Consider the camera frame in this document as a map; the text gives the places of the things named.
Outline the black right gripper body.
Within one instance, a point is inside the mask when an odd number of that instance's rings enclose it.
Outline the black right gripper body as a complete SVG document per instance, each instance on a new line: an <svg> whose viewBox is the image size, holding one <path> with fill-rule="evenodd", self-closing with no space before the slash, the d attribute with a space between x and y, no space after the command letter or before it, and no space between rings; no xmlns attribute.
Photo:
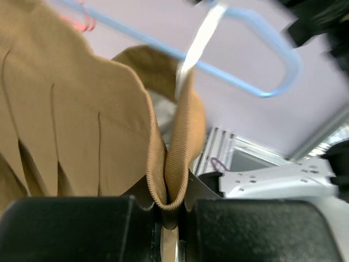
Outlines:
<svg viewBox="0 0 349 262"><path fill-rule="evenodd" d="M348 62L348 0L281 1L280 4L296 17L286 28L295 48L324 34L330 55L339 63Z"/></svg>

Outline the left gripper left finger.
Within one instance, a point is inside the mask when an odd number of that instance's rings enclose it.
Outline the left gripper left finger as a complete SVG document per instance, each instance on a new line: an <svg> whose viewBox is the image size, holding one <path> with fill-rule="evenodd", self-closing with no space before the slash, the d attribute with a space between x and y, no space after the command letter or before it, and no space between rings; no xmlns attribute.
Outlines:
<svg viewBox="0 0 349 262"><path fill-rule="evenodd" d="M160 261L145 178L119 197L30 197L1 218L1 261Z"/></svg>

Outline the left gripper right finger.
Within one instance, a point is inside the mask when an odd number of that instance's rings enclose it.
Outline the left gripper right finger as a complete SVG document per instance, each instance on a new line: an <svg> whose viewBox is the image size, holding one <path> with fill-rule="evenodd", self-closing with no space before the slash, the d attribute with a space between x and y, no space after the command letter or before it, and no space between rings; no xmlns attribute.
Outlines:
<svg viewBox="0 0 349 262"><path fill-rule="evenodd" d="M333 227L306 200L222 199L195 175L179 218L179 261L344 261Z"/></svg>

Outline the brown pleated skirt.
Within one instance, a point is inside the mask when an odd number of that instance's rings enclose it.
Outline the brown pleated skirt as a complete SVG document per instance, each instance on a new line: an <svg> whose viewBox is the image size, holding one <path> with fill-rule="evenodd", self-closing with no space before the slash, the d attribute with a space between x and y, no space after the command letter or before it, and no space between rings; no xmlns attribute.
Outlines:
<svg viewBox="0 0 349 262"><path fill-rule="evenodd" d="M142 177L177 225L204 146L192 75L141 45L114 59L43 1L1 1L1 210L26 196L119 196Z"/></svg>

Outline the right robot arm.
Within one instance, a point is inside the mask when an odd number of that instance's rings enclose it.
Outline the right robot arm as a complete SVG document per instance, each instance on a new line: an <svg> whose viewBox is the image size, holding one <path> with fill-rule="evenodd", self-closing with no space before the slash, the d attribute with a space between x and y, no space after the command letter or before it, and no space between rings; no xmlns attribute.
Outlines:
<svg viewBox="0 0 349 262"><path fill-rule="evenodd" d="M295 47L325 34L329 55L348 75L348 1L280 1L297 20L287 28ZM222 198L339 197L348 201L348 139L332 145L319 156L298 163L231 172L212 158L214 172L198 176Z"/></svg>

